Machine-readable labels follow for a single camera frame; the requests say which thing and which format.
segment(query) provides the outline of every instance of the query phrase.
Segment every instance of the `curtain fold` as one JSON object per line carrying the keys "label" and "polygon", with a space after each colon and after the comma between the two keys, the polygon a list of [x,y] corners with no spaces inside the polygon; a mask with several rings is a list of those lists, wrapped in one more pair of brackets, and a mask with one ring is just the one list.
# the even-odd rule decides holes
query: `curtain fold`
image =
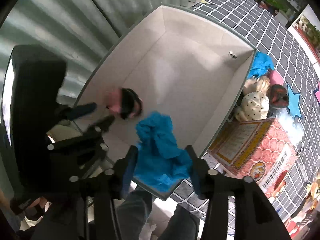
{"label": "curtain fold", "polygon": [[41,44],[67,61],[60,103],[73,105],[119,37],[161,3],[195,0],[19,0],[0,29],[0,88],[13,47]]}

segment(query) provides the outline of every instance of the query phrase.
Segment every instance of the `red patterned box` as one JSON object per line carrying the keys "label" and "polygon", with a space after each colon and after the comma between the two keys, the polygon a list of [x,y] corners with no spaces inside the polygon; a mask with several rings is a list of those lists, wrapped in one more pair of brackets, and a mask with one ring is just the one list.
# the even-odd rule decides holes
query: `red patterned box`
{"label": "red patterned box", "polygon": [[267,197],[297,159],[277,119],[225,123],[209,151],[229,175],[253,177]]}

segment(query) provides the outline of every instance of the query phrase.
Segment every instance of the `open cardboard box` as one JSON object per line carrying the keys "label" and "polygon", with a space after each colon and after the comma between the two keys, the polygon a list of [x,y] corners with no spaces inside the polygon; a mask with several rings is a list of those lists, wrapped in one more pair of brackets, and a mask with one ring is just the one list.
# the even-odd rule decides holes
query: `open cardboard box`
{"label": "open cardboard box", "polygon": [[[133,26],[92,74],[76,104],[96,102],[98,109],[76,124],[85,130],[108,114],[103,98],[110,87],[131,88],[143,101],[143,116],[117,119],[104,134],[112,161],[137,144],[136,124],[155,110],[171,117],[178,146],[192,145],[202,157],[234,107],[255,51],[224,24],[161,5]],[[137,183],[166,200],[179,181],[165,193]]]}

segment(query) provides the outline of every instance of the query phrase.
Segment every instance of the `jeans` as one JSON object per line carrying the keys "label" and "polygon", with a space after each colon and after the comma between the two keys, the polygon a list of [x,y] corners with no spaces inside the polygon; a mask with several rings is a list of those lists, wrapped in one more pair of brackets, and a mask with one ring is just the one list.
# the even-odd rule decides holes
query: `jeans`
{"label": "jeans", "polygon": [[[156,198],[137,186],[117,208],[122,240],[138,240],[142,227],[151,213]],[[165,231],[158,240],[195,240],[198,236],[200,219],[182,206],[177,205]]]}

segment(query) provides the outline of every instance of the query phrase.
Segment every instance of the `box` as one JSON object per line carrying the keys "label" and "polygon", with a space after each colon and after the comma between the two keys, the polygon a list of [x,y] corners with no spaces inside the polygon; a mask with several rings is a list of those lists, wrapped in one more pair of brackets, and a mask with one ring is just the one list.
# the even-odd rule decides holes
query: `box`
{"label": "box", "polygon": [[268,198],[297,159],[277,119],[225,123],[209,151],[229,175],[253,177]]}
{"label": "box", "polygon": [[[137,144],[136,124],[155,110],[171,117],[180,148],[193,145],[202,156],[239,97],[255,52],[224,24],[161,5],[133,26],[92,74],[76,104],[93,101],[98,109],[76,124],[84,130],[108,114],[103,98],[110,86],[131,88],[142,99],[143,116],[117,119],[104,135],[113,162]],[[149,191],[165,200],[176,186]]]}

